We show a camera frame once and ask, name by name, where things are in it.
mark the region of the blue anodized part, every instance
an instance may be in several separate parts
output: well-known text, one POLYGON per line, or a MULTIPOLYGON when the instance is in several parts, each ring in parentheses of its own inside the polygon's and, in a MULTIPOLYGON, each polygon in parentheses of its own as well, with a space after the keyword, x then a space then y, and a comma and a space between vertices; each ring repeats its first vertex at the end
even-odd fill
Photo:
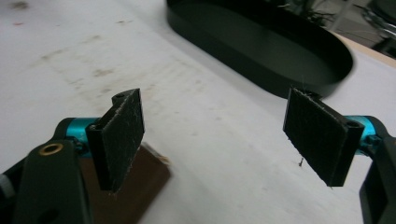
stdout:
POLYGON ((77 151, 80 157, 89 158, 92 156, 87 134, 85 133, 85 128, 88 127, 88 125, 96 122, 97 120, 98 118, 77 118, 73 119, 67 127, 66 137, 76 138, 78 140, 78 143, 80 144, 80 146, 77 147, 77 151))
POLYGON ((363 133, 361 134, 360 148, 356 151, 356 155, 366 155, 362 148, 371 147, 373 151, 376 151, 381 139, 376 135, 375 127, 373 123, 364 116, 345 116, 346 119, 351 119, 364 125, 363 133))

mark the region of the black oval tray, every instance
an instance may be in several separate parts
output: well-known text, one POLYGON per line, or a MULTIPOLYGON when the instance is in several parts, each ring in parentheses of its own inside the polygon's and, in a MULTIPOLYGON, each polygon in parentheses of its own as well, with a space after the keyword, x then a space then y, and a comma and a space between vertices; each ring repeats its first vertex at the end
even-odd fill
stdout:
POLYGON ((331 94, 353 60, 326 30, 262 0, 167 0, 180 35, 263 89, 287 98, 290 85, 331 94))

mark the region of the white tabletop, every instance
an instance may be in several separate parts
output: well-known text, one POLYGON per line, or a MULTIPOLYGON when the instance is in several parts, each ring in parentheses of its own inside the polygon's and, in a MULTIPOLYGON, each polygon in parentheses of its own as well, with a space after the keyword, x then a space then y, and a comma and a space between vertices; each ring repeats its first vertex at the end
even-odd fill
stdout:
MULTIPOLYGON (((371 160, 326 187, 282 131, 285 99, 176 34, 163 0, 0 2, 0 171, 50 139, 60 120, 100 117, 141 88, 144 141, 173 177, 141 223, 362 223, 371 160)), ((324 102, 372 115, 396 135, 396 68, 351 50, 355 68, 324 102)))

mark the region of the white table surface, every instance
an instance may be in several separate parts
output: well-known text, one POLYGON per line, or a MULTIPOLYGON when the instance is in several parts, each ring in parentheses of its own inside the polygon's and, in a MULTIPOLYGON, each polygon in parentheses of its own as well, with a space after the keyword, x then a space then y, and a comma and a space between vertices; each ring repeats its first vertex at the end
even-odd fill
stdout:
MULTIPOLYGON (((141 223, 362 223, 371 161, 326 187, 282 131, 285 99, 177 35, 163 0, 0 2, 0 171, 46 142, 60 120, 100 117, 141 88, 144 141, 173 177, 141 223)), ((396 68, 351 50, 349 78, 324 102, 372 115, 396 135, 396 68)))

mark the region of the black plastic container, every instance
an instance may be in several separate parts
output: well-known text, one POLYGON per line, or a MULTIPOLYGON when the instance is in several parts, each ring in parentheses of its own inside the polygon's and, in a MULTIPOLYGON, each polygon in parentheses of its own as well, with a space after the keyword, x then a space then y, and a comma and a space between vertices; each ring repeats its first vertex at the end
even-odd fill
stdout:
POLYGON ((180 35, 263 89, 283 98, 289 87, 331 94, 353 60, 334 35, 262 0, 167 0, 180 35))

